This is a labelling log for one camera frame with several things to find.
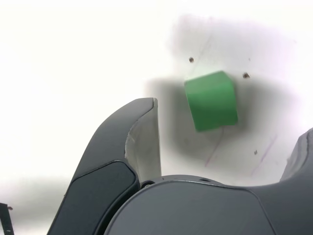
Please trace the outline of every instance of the green block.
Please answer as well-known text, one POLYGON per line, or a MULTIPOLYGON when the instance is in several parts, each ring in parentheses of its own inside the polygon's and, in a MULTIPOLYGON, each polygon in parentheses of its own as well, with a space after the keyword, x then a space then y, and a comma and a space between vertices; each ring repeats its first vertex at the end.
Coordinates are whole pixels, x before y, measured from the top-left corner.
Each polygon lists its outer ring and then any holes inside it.
POLYGON ((223 71, 186 81, 185 92, 197 131, 237 123, 233 82, 223 71))

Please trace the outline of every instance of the white table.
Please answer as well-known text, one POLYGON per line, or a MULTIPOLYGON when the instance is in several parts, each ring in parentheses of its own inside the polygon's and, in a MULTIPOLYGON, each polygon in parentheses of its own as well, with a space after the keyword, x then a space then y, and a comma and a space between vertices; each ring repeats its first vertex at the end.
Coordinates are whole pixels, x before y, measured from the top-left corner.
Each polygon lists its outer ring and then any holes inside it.
POLYGON ((313 127, 311 6, 120 2, 0 2, 0 202, 16 235, 47 232, 94 131, 136 98, 159 101, 163 175, 275 183, 313 127), (218 70, 239 123, 196 133, 183 82, 218 70))

